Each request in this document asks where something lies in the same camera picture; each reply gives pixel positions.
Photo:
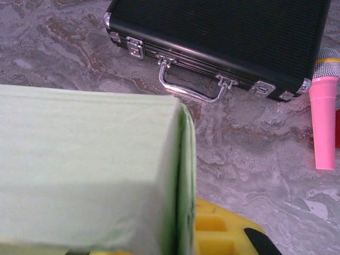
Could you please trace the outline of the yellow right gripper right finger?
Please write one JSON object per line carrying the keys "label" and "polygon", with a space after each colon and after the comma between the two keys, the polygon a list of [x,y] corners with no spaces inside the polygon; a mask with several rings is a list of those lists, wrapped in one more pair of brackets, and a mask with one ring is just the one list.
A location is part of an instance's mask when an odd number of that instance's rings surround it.
{"label": "yellow right gripper right finger", "polygon": [[196,198],[195,254],[281,254],[264,229],[227,209]]}

